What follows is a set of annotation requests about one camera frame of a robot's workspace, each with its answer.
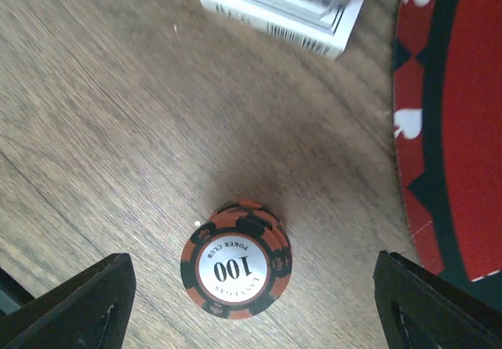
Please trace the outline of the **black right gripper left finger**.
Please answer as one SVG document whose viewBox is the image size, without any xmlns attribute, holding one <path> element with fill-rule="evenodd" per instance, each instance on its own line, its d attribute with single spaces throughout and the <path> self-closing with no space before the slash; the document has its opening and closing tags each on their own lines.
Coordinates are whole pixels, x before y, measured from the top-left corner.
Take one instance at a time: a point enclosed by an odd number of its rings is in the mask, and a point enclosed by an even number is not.
<svg viewBox="0 0 502 349">
<path fill-rule="evenodd" d="M 121 348 L 135 292 L 128 253 L 113 253 L 37 298 L 1 271 L 1 347 Z"/>
</svg>

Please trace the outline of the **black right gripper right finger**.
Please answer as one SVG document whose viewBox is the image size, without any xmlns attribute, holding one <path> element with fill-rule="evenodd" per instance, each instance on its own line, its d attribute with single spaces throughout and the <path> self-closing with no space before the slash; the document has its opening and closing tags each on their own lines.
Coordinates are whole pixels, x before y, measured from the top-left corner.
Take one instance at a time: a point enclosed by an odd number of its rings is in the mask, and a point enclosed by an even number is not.
<svg viewBox="0 0 502 349">
<path fill-rule="evenodd" d="M 374 298 L 389 348 L 500 348 L 501 313 L 398 253 L 379 253 Z"/>
</svg>

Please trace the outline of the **red black chip stack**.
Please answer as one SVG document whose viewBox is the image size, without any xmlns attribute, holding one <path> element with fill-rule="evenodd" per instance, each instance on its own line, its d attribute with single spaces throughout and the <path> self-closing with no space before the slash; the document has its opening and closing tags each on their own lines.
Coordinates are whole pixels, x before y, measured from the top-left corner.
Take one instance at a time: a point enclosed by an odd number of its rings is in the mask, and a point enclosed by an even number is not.
<svg viewBox="0 0 502 349">
<path fill-rule="evenodd" d="M 217 209 L 187 240 L 180 275 L 192 301 L 218 318 L 245 319 L 286 290 L 292 246 L 279 217 L 250 199 Z"/>
</svg>

